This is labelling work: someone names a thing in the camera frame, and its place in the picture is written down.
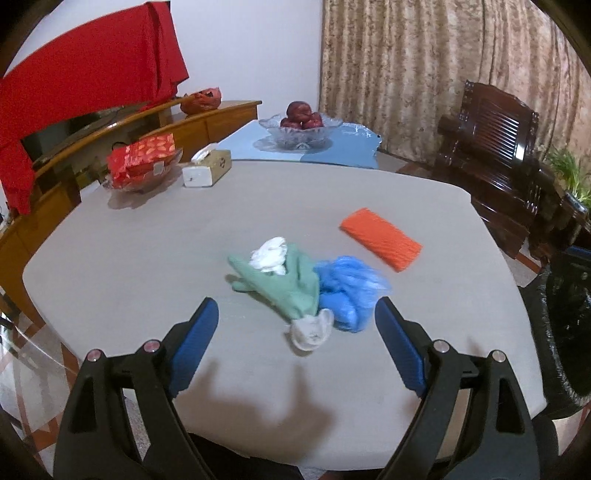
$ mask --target gray table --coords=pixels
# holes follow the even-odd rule
[[[545,406],[530,325],[512,275],[469,195],[435,181],[306,163],[239,162],[210,189],[180,181],[158,194],[99,189],[29,262],[39,312],[83,357],[136,350],[187,320],[205,296],[220,323],[189,389],[176,399],[190,432],[252,455],[326,469],[386,464],[418,406],[371,323],[333,331],[310,356],[287,325],[232,291],[228,254],[282,235],[317,260],[355,255],[382,271],[392,301],[460,352],[508,355],[532,415]],[[424,245],[396,273],[339,230],[368,207]]]

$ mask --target blue tablecloth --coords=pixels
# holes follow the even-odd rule
[[[348,167],[378,168],[377,149],[382,139],[369,128],[345,123],[319,150],[282,150],[257,120],[222,140],[218,149],[230,150],[232,160],[279,160],[329,163]]]

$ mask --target blue cloth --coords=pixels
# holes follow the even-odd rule
[[[382,138],[359,124],[343,124],[330,136],[332,145],[304,153],[300,161],[329,163],[348,167],[378,168],[376,152]]]
[[[367,327],[379,297],[390,289],[388,280],[359,258],[339,257],[318,262],[319,307],[335,314],[335,326],[347,332]]]
[[[378,168],[376,152],[382,139],[369,128],[345,123],[319,150],[283,150],[257,120],[244,125],[222,140],[217,148],[230,150],[232,161],[281,160],[328,163],[347,167]]]

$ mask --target beige curtain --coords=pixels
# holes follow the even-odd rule
[[[467,79],[537,111],[538,145],[590,153],[591,77],[530,0],[324,0],[320,109],[390,153],[431,163]]]

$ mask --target green cloth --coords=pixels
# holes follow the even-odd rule
[[[295,320],[318,313],[319,280],[314,262],[295,244],[287,245],[285,275],[263,273],[233,255],[228,263],[241,276],[232,282],[235,291],[256,291],[285,317]]]

